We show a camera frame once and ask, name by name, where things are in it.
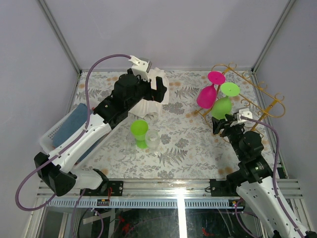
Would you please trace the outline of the clear wine glass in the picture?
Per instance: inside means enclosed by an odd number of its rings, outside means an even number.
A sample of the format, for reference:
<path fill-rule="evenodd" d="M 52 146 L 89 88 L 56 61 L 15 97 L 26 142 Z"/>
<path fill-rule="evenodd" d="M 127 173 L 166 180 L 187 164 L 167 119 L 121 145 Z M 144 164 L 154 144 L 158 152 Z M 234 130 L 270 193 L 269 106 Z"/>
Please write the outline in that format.
<path fill-rule="evenodd" d="M 159 153 L 160 136 L 155 130 L 148 130 L 145 136 L 146 145 L 151 152 L 157 155 Z"/>

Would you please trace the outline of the magenta plastic wine glass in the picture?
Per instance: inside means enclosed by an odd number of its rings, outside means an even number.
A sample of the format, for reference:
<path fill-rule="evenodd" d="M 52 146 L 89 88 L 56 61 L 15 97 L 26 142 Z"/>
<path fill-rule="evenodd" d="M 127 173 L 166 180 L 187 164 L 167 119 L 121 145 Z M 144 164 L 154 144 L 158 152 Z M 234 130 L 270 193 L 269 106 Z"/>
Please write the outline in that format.
<path fill-rule="evenodd" d="M 225 76 L 217 71 L 211 71 L 208 73 L 208 80 L 211 82 L 211 85 L 203 88 L 197 97 L 197 104 L 203 109 L 211 108 L 217 98 L 217 90 L 215 85 L 222 85 L 226 79 Z"/>

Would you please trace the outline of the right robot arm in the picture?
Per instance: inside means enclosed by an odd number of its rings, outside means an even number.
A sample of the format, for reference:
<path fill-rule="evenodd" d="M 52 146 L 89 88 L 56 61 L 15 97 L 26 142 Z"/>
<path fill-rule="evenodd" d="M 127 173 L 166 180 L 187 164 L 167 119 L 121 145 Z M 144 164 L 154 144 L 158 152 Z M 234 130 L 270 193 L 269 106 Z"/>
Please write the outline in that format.
<path fill-rule="evenodd" d="M 262 155 L 264 145 L 255 131 L 245 131 L 244 124 L 234 124 L 236 116 L 212 118 L 214 134 L 227 137 L 238 160 L 239 169 L 225 181 L 230 195 L 240 196 L 263 224 L 270 238 L 315 238 L 296 217 L 276 182 L 276 168 Z"/>

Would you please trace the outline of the gold wire wine glass rack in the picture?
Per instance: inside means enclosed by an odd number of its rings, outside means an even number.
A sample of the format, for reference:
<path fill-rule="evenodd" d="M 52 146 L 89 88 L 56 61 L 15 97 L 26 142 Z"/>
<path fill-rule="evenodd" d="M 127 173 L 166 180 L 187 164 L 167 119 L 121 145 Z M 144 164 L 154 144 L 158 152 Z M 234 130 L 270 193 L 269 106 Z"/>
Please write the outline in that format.
<path fill-rule="evenodd" d="M 282 93 L 271 94 L 267 91 L 267 84 L 257 80 L 256 73 L 250 68 L 239 68 L 236 63 L 218 63 L 212 66 L 211 71 L 217 71 L 225 76 L 226 80 L 240 86 L 239 105 L 248 108 L 255 120 L 270 124 L 272 119 L 285 115 L 286 107 Z"/>

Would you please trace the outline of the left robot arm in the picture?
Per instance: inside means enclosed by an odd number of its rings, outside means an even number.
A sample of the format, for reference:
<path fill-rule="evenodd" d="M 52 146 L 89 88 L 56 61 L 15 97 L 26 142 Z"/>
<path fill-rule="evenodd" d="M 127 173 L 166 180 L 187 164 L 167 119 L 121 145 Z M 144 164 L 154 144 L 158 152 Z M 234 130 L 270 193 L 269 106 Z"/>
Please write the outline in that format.
<path fill-rule="evenodd" d="M 76 162 L 101 138 L 107 138 L 133 113 L 144 117 L 158 113 L 169 97 L 166 73 L 158 68 L 142 72 L 129 69 L 119 76 L 111 94 L 95 108 L 88 109 L 85 121 L 63 143 L 48 154 L 38 153 L 34 162 L 40 179 L 56 196 L 78 188 L 86 195 L 104 195 L 109 188 L 106 175 L 98 170 L 83 171 Z"/>

